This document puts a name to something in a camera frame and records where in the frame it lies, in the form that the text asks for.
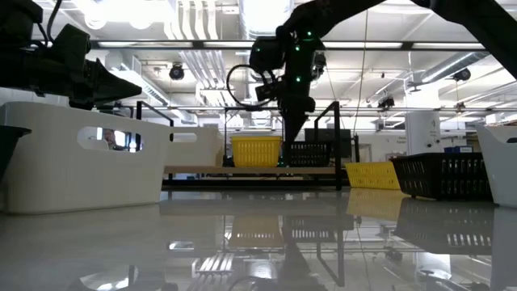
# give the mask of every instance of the security camera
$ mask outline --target security camera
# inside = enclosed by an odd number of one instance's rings
[[[469,69],[461,70],[458,73],[452,75],[452,79],[456,82],[468,81],[470,77],[472,77],[472,74],[470,73]]]
[[[169,77],[173,80],[181,80],[185,77],[185,72],[183,71],[182,63],[174,63],[172,65],[172,69],[170,69]]]

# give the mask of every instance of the cable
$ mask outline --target cable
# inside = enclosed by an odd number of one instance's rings
[[[366,61],[366,40],[368,38],[368,10],[366,10],[366,24],[364,26],[364,49],[363,49],[363,66],[361,67],[361,80],[359,85],[359,100],[357,101],[357,110],[355,111],[354,129],[352,136],[355,136],[355,126],[357,125],[357,118],[359,117],[359,106],[361,106],[361,93],[363,93],[363,79],[364,79],[364,62]]]
[[[54,23],[54,19],[56,18],[57,12],[59,11],[59,7],[61,6],[62,2],[63,2],[63,0],[56,0],[56,5],[54,6],[54,10],[52,10],[52,14],[50,15],[50,18],[48,19],[47,37],[52,42],[54,42],[54,38],[52,37],[52,25]]]
[[[326,75],[329,76],[329,84],[330,89],[332,90],[332,95],[334,96],[334,101],[338,101],[338,99],[336,98],[336,94],[334,93],[334,86],[332,85],[332,79],[330,78],[330,70],[328,67],[326,68]]]
[[[38,23],[38,28],[40,29],[40,32],[41,32],[41,35],[43,36],[43,39],[45,40],[45,48],[47,48],[48,47],[47,33],[43,29],[43,25],[41,25],[41,23]]]
[[[230,80],[230,77],[232,76],[232,73],[236,70],[236,69],[239,69],[239,68],[249,68],[249,69],[252,69],[255,73],[259,74],[260,75],[260,78],[262,79],[262,82],[264,83],[264,85],[267,85],[267,79],[266,79],[266,76],[264,76],[264,73],[262,72],[259,72],[255,67],[253,67],[252,65],[246,65],[246,64],[241,64],[241,65],[235,65],[229,72],[228,72],[228,75],[226,76],[226,90],[228,90],[228,93],[229,95],[232,97],[233,101],[235,101],[235,103],[239,104],[240,106],[244,107],[245,109],[248,109],[248,110],[257,110],[259,108],[261,108],[262,106],[270,103],[272,100],[271,99],[268,99],[262,103],[259,103],[259,104],[255,104],[255,105],[249,105],[249,104],[244,104],[244,103],[241,103],[241,101],[239,101],[237,98],[235,98],[235,95],[232,93],[232,90],[230,89],[229,87],[229,80]],[[272,73],[272,72],[268,72],[270,75],[271,75],[271,78],[272,78],[272,81],[273,82],[276,82],[276,78],[275,78],[275,75]]]

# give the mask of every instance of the white column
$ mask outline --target white column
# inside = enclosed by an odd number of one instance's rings
[[[438,108],[438,89],[423,86],[418,92],[407,92],[408,108]],[[406,113],[407,154],[441,153],[439,112]]]

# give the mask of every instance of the shelf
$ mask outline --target shelf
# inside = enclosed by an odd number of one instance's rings
[[[166,167],[164,174],[334,174],[333,167]]]

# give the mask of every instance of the ceiling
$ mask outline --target ceiling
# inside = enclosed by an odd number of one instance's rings
[[[144,4],[154,7],[152,15],[145,15],[145,10],[134,11],[120,4],[119,17],[131,19],[150,19],[152,24],[146,29],[136,29],[128,22],[117,20],[118,22],[108,21],[100,29],[92,29],[85,23],[85,11],[78,9],[78,2],[91,0],[65,0],[62,4],[61,13],[58,14],[53,26],[53,35],[56,35],[65,24],[70,23],[82,30],[90,33],[92,40],[167,40],[164,32],[162,8],[166,5],[166,0],[142,0]],[[120,0],[95,0],[97,2]],[[243,0],[246,2],[261,2],[257,6],[262,11],[255,9],[253,17],[263,17],[261,21],[271,24],[272,11],[268,5],[272,1],[264,0]],[[45,9],[44,19],[48,19],[53,7],[53,0],[35,0],[36,3]],[[201,1],[204,9],[204,32],[208,34],[208,3]],[[514,17],[517,17],[517,0],[499,0]],[[194,1],[179,2],[179,23],[183,21],[183,9],[186,3],[191,4],[191,29],[195,30],[195,7]],[[218,1],[216,6],[216,33],[221,40],[244,40],[246,36],[242,33],[241,20],[239,18],[238,1]],[[425,11],[415,6],[409,0],[388,0],[387,2],[373,7],[368,11],[368,30],[367,12],[356,15],[346,21],[341,22],[325,36],[324,40],[343,40],[343,41],[429,41],[429,42],[476,42],[473,36],[462,26],[449,23],[438,15],[430,11]],[[142,64],[142,74],[165,92],[168,98],[175,105],[203,105],[195,97],[196,84],[198,83],[190,68],[183,65],[185,78],[181,81],[173,81],[169,77],[169,69],[173,62],[183,62],[182,55],[177,50],[150,50],[150,49],[124,49],[121,51],[125,60],[131,60],[134,56]],[[246,51],[222,50],[222,60],[225,70],[237,64],[245,63],[247,59]],[[455,55],[455,52],[402,52],[402,51],[367,51],[360,49],[357,51],[328,51],[326,52],[327,72],[323,74],[316,84],[313,84],[311,96],[317,100],[318,105],[324,106],[331,100],[341,100],[346,106],[355,107],[361,99],[360,106],[367,107],[375,103],[381,96],[375,96],[379,89],[388,85],[394,78],[410,71],[428,70],[440,62],[447,60]],[[435,85],[439,89],[440,102],[442,106],[453,106],[458,100],[467,98],[471,95],[479,94],[491,90],[497,86],[513,82],[505,70],[501,70],[501,65],[492,56],[489,56],[478,63],[469,67],[473,76],[465,83],[456,84],[451,80],[441,80]],[[232,78],[232,85],[235,86],[236,96],[243,99],[246,87],[243,81],[246,80],[244,72],[237,72]],[[398,86],[388,92],[392,95],[397,106],[404,104],[403,82],[398,81]],[[495,95],[490,99],[483,99],[482,102],[473,104],[474,107],[486,107],[497,104],[500,100],[513,99],[517,91],[506,92],[505,95]],[[147,100],[149,103],[159,105],[156,100],[147,95],[141,95],[123,102],[133,105],[137,100]]]

